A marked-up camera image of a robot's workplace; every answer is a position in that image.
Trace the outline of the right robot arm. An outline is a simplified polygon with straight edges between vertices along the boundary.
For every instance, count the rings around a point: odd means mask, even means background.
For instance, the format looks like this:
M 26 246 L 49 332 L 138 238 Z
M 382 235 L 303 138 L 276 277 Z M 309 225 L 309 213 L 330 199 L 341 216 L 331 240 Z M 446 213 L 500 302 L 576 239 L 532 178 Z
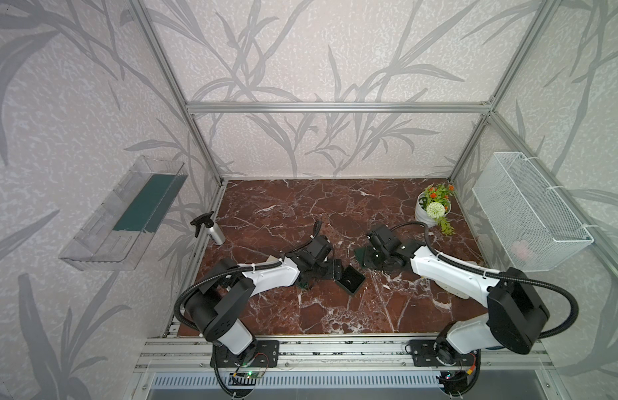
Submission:
M 457 297 L 470 298 L 485 313 L 465 321 L 449 323 L 435 340 L 437 358 L 451 365 L 454 358 L 486 348 L 505 348 L 527 354 L 535 342 L 571 328 L 580 315 L 575 296 L 555 284 L 528 278 L 509 268 L 502 272 L 483 268 L 435 249 L 429 237 L 403 242 L 394 228 L 379 225 L 366 235 L 364 266 L 377 270 L 409 269 L 434 281 Z M 546 289 L 562 296 L 569 313 L 558 326 L 547 329 L 550 310 L 538 291 Z

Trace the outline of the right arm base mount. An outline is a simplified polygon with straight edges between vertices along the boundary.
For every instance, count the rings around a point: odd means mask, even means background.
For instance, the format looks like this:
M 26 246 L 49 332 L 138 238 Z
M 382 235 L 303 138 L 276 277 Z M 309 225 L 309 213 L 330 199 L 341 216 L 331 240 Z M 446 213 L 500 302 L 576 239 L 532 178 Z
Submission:
M 435 339 L 412 339 L 405 349 L 411 356 L 415 367 L 460 367 L 474 365 L 472 353 L 461 353 L 452 347 L 447 339 L 455 323 L 449 323 Z

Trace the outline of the green jewelry box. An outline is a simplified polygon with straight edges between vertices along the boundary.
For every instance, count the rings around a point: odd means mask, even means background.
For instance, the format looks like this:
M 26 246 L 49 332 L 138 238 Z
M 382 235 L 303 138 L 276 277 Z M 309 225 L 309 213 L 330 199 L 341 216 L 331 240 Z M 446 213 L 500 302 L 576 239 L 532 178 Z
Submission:
M 369 251 L 368 247 L 356 248 L 354 250 L 355 260 L 363 269 L 371 269 L 373 267 L 373 263 L 369 261 Z

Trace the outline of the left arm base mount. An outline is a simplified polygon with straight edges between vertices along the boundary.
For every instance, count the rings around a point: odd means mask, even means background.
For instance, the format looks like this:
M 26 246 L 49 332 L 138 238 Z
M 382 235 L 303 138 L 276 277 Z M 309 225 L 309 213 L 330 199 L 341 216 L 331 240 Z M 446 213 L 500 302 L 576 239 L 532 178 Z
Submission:
M 241 353 L 232 353 L 225 345 L 212 349 L 210 365 L 218 368 L 275 368 L 280 355 L 277 340 L 256 340 Z

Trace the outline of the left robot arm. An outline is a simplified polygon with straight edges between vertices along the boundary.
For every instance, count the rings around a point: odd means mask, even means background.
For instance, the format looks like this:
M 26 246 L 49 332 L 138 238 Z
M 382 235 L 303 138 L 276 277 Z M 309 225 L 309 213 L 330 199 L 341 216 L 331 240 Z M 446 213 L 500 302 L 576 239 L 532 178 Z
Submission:
M 264 263 L 219 261 L 199 282 L 185 289 L 175 301 L 174 317 L 209 343 L 246 358 L 255 353 L 257 340 L 240 320 L 250 300 L 277 288 L 308 288 L 321 280 L 343 275 L 340 259 L 330 256 L 333 247 L 326 236 Z

